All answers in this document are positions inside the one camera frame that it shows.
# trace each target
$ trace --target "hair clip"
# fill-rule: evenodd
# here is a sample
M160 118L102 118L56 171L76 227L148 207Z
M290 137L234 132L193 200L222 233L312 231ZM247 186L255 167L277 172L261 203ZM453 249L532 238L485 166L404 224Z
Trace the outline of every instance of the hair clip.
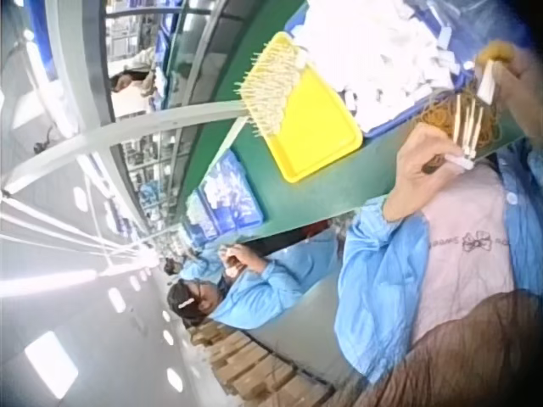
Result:
M183 304L179 304L178 305L178 309L183 309L185 308L187 305L190 305L194 302L194 298L189 298L187 301L185 301Z

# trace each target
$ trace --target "green workbench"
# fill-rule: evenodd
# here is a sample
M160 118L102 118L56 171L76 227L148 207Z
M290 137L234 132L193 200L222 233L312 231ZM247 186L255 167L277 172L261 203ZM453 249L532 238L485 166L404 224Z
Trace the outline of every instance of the green workbench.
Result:
M217 100L235 98L232 84L241 81L250 68L250 55L260 51L280 31L302 3L275 0L263 7L219 86ZM201 182L232 123L225 121L204 127L183 183L183 201ZM232 148L246 169L266 222L245 231L238 239L270 236L340 215L359 208L369 198L387 193L394 185L396 154L411 128L412 123L401 125L372 142L365 142L362 149L316 174L291 184L281 176L265 141L253 135L250 125L245 126ZM504 117L501 133L501 140L483 153L491 153L513 141L521 131L509 117Z

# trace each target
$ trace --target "dark hair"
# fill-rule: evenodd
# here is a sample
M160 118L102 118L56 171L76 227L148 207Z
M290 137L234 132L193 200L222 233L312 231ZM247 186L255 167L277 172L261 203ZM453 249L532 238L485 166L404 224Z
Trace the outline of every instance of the dark hair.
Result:
M179 308L179 305L191 299L194 300L192 303ZM193 296L183 280L179 280L170 288L167 301L170 309L183 319L185 326L199 326L207 318L207 315L198 308L199 298Z
M115 88L117 87L117 82L119 82L119 79L123 75L129 75L133 81L143 81L145 78L147 78L147 75L149 75L150 71L143 71L143 70L123 70L122 72L119 72L116 75L113 75L109 78L109 84L111 85L111 91L116 92Z
M176 274L176 265L173 259L166 259L166 264L164 265L164 273L168 276L174 276Z

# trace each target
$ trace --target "blue shirt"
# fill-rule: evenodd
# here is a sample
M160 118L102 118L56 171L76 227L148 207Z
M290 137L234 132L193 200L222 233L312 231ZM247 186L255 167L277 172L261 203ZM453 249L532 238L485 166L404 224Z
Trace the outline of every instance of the blue shirt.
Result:
M177 275L183 280L201 280L218 283L224 272L224 265L216 248L205 248L197 259L187 259Z
M541 295L543 153L522 140L497 156L515 288ZM410 350L429 251L422 214L388 223L385 199L368 201L347 235L334 327L345 358L370 382Z
M313 285L339 269L335 233L328 229L267 259L261 274L244 271L211 319L238 329L255 329L294 306Z

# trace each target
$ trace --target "hand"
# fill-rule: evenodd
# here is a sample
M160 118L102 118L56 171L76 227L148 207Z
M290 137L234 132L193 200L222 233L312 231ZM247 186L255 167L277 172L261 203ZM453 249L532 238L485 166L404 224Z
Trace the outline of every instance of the hand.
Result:
M433 174L424 173L423 166L441 154L461 157L462 149L444 131L419 123L398 152L396 184L383 206L384 219L393 222L417 212L464 172L459 165L445 161Z
M262 259L253 250L243 244L235 244L227 250L228 257L235 257L239 263L246 265L252 271L261 273L267 266L267 261Z
M543 106L538 89L543 85L540 61L529 51L509 42L491 42L477 57L484 67L489 59L494 64L493 76L498 85L498 100L511 112L526 136L543 142Z

